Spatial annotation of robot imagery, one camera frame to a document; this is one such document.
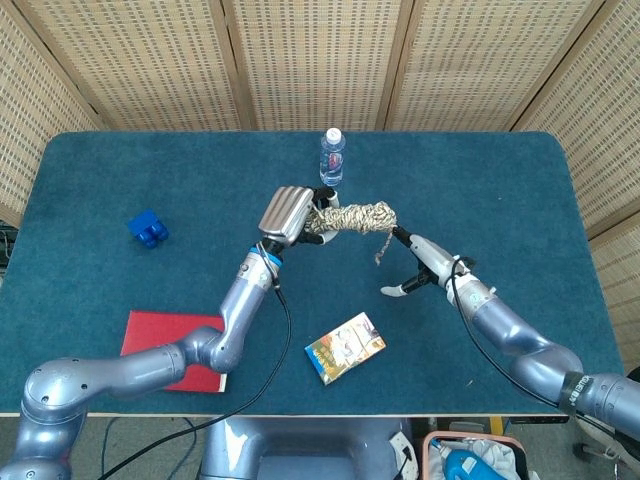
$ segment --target pink basket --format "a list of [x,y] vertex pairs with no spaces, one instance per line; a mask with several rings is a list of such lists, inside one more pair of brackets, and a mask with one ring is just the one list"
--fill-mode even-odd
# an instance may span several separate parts
[[427,435],[427,438],[422,442],[422,480],[429,480],[429,445],[431,440],[462,440],[464,438],[478,438],[483,440],[493,440],[494,442],[502,443],[507,447],[513,449],[513,453],[516,456],[516,472],[522,480],[529,480],[529,473],[527,470],[527,456],[524,448],[515,438],[503,437],[501,435],[489,435],[485,433],[470,433],[470,432],[448,432],[448,431],[436,431]]

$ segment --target braided rope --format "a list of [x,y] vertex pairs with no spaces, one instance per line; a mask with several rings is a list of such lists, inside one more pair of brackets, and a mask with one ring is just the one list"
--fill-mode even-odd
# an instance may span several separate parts
[[389,232],[382,249],[374,260],[380,265],[380,259],[391,243],[391,230],[397,225],[396,212],[385,202],[368,205],[348,205],[346,207],[328,207],[314,209],[307,218],[305,229],[311,233],[323,233],[329,230],[354,230],[362,234],[368,232]]

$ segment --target bottle cap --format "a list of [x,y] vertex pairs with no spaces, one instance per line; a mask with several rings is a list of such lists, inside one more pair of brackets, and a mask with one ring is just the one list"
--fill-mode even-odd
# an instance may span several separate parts
[[342,132],[339,128],[330,128],[327,130],[327,142],[331,145],[337,145],[342,140]]

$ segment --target blue object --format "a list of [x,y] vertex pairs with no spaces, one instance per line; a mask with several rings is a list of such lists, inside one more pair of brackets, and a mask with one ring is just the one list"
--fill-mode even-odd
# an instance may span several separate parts
[[[258,249],[256,247],[251,247],[249,249],[249,251],[251,253],[257,253],[258,255],[260,255],[260,252],[258,251]],[[266,252],[267,253],[267,257],[269,257],[269,260],[271,260],[273,263],[275,263],[276,265],[278,265],[278,268],[280,268],[282,266],[282,260],[280,260],[278,257],[276,257],[275,255]]]
[[342,165],[344,163],[344,135],[338,128],[330,128],[324,134],[320,145],[320,179],[325,185],[335,187],[342,181]]
[[147,248],[155,248],[158,241],[169,238],[169,230],[151,209],[145,210],[127,224],[131,235]]
[[478,455],[468,450],[451,450],[444,462],[447,480],[504,480]]

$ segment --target blue carpeted table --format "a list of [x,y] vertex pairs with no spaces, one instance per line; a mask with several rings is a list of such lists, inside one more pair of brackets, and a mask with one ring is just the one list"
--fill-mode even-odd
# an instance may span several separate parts
[[[281,185],[317,185],[319,133],[77,133],[49,144],[0,291],[0,412],[31,369],[60,356],[119,354],[129,310],[217,313]],[[622,367],[566,161],[543,133],[348,133],[341,201],[387,201],[407,229],[478,261],[476,275],[588,372]],[[126,222],[153,208],[170,239],[146,250]],[[250,414],[530,414],[475,350],[444,292],[379,293],[416,272],[384,234],[342,233],[284,253],[291,351]],[[325,387],[304,346],[369,314],[387,349]],[[280,353],[270,294],[227,393],[97,399],[94,412],[223,413],[248,399]]]

